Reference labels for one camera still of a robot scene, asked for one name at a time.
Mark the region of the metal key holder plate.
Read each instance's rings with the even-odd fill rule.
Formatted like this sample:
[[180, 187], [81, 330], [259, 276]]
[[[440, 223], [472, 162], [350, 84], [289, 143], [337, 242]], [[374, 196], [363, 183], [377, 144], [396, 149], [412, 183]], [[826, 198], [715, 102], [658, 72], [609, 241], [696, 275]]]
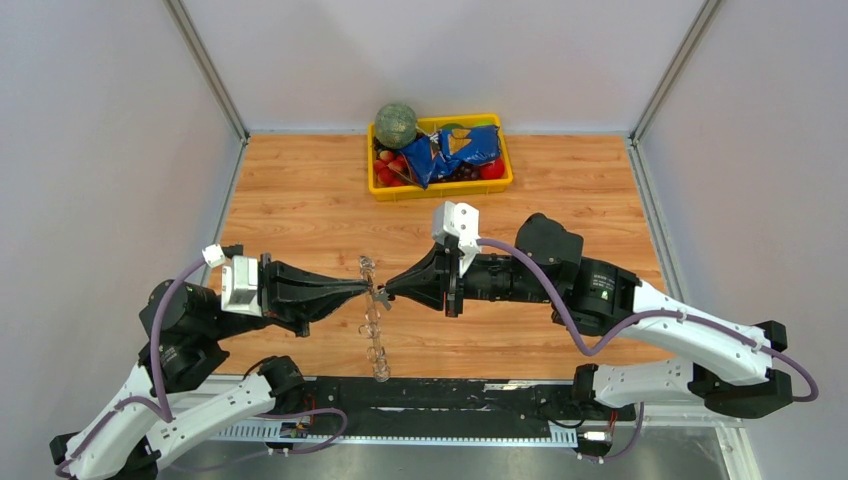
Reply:
[[365, 323], [359, 327], [358, 331], [361, 336], [371, 342], [366, 350], [366, 358], [372, 365], [373, 378], [377, 382], [386, 382], [391, 377], [391, 369], [381, 340], [380, 305], [373, 299], [374, 293], [379, 289], [375, 281], [376, 264], [370, 257], [360, 256], [359, 269], [362, 279], [368, 283], [368, 290], [365, 294]]

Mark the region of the silver key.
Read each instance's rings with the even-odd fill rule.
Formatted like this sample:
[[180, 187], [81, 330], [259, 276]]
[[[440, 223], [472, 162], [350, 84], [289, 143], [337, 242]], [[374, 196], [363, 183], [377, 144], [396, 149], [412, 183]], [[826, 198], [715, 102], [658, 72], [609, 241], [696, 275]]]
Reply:
[[390, 311], [391, 300], [390, 295], [384, 289], [378, 289], [373, 295], [374, 302], [382, 306], [382, 308], [386, 311]]

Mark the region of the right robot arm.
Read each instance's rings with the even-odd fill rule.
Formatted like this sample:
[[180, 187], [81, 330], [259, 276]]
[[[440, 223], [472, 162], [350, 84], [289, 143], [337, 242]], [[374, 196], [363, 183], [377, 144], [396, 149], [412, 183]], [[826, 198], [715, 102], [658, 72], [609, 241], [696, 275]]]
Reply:
[[612, 340], [638, 340], [670, 353], [631, 366], [576, 369], [571, 403], [584, 417], [640, 402], [694, 403], [728, 417], [758, 419], [795, 402], [783, 359], [786, 331], [775, 321], [741, 325], [661, 292], [635, 273], [587, 257], [583, 238], [531, 215], [512, 243], [484, 238], [466, 205], [447, 205], [433, 222], [433, 246], [385, 284], [448, 317], [468, 301], [549, 304], [586, 356]]

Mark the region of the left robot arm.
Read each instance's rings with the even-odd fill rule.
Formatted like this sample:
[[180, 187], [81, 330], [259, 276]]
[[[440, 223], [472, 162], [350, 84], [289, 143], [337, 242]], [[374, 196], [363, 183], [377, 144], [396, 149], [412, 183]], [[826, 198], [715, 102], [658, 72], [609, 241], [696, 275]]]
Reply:
[[160, 283], [139, 317], [148, 336], [126, 381], [83, 430], [50, 444], [62, 479], [153, 479], [219, 431], [248, 418], [285, 419], [305, 434], [321, 408], [288, 356], [261, 360], [230, 390], [178, 412], [174, 405], [224, 363], [225, 339], [269, 326], [305, 337], [310, 327], [366, 293], [364, 279], [340, 279], [248, 257], [240, 245], [206, 247], [200, 264], [219, 269], [219, 290], [189, 273]]

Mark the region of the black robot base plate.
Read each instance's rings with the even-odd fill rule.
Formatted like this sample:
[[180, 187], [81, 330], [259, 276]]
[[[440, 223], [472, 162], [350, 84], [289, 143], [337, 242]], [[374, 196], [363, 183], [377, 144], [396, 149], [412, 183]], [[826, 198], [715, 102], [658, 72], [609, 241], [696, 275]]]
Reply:
[[565, 383], [322, 376], [278, 400], [273, 414], [306, 413], [313, 434], [425, 439], [542, 439], [552, 428], [607, 422], [613, 409], [573, 397]]

